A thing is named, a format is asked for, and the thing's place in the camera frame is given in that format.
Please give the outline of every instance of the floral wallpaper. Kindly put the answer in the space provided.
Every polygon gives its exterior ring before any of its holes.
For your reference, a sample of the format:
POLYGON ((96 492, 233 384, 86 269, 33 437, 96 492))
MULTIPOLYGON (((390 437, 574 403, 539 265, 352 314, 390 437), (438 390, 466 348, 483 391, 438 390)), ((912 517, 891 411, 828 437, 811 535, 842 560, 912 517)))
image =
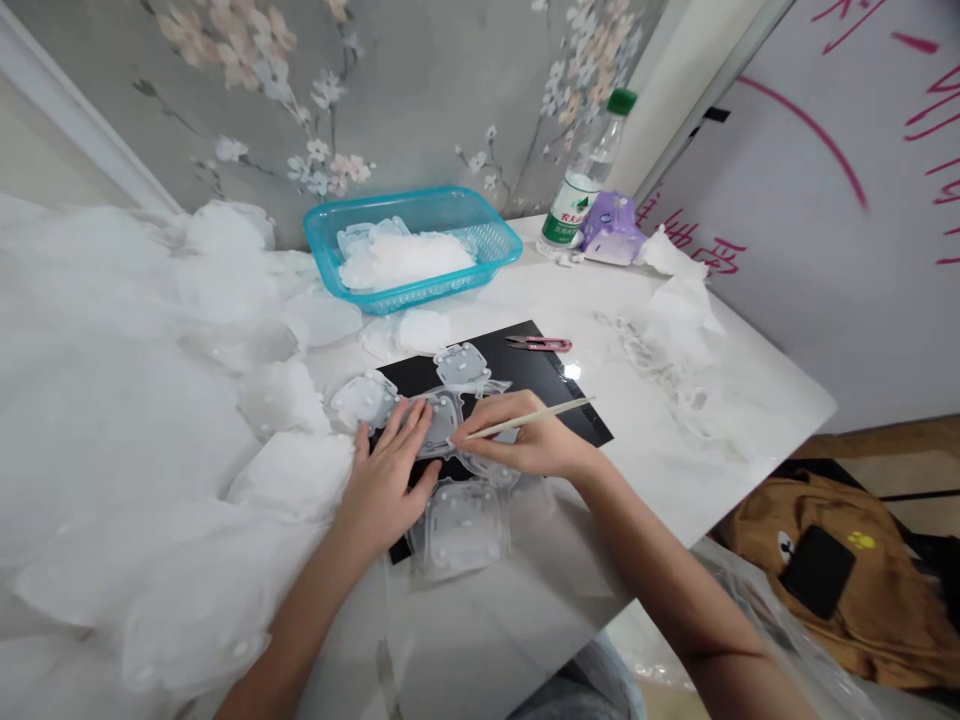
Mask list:
POLYGON ((443 184, 544 211, 665 0, 7 0, 187 209, 443 184))

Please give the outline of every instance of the hand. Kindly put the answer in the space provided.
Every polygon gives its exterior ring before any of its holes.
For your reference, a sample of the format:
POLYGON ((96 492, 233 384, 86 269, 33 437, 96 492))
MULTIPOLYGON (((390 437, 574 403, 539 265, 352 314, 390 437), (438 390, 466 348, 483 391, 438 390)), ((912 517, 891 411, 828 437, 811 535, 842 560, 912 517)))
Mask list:
POLYGON ((367 563, 389 550, 423 515, 440 476, 442 463, 434 460, 416 486, 407 490, 413 461, 433 417, 433 408, 420 398, 401 426, 408 408, 410 401, 403 398, 372 453, 367 424, 360 426, 353 474, 331 529, 367 563))
POLYGON ((540 398, 529 390, 484 398, 477 403, 473 414, 457 429, 450 441, 461 450, 482 455, 531 475, 551 475, 576 481, 589 474, 602 454, 556 416, 524 425, 513 444, 496 442, 490 438, 466 439, 470 433, 544 407, 540 398))

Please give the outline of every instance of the black phone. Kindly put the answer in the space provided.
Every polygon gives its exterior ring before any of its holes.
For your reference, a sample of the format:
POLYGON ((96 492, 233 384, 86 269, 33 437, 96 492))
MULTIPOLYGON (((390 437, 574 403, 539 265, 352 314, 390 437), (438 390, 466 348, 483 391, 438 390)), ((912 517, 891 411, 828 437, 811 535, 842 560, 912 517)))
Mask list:
POLYGON ((829 620, 836 612, 856 561, 856 556, 842 542, 823 528, 811 525, 797 543, 780 582, 810 612, 829 620))

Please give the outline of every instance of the purple box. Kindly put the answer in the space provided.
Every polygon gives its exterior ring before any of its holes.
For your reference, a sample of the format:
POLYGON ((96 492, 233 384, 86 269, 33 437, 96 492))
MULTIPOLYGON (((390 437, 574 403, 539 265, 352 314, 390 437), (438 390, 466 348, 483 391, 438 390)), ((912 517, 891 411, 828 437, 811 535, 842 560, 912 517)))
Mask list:
POLYGON ((588 260, 611 265, 632 265, 647 241, 636 226, 637 206, 633 198, 603 191, 583 221, 580 250, 588 260))

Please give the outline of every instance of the white table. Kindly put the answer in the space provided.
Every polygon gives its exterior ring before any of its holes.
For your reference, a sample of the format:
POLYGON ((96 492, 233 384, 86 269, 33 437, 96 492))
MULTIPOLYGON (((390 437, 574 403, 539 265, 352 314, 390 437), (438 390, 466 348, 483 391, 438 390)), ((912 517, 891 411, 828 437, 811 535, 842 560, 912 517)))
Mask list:
MULTIPOLYGON (((716 298, 728 333, 723 376, 735 401, 728 421, 749 438, 749 457, 691 446, 662 392, 604 340, 593 313, 642 305, 663 282, 638 268, 585 263, 564 269, 536 254, 543 217, 513 221, 527 243, 515 265, 480 290, 432 303, 462 340, 533 319, 544 335, 573 340, 563 361, 610 428, 603 450, 687 546, 812 435, 833 399, 716 298)), ((308 364, 336 382, 376 367, 351 341, 308 364)), ((399 692, 405 720, 505 717, 586 645, 632 599, 621 586, 587 511, 564 481, 551 480, 559 509, 515 540, 510 557, 474 574, 429 585, 410 562, 374 567, 351 594, 327 638, 301 705, 302 718, 387 718, 399 692), (384 670, 386 653, 392 675, 384 670), (381 658, 378 670, 378 652, 381 658)))

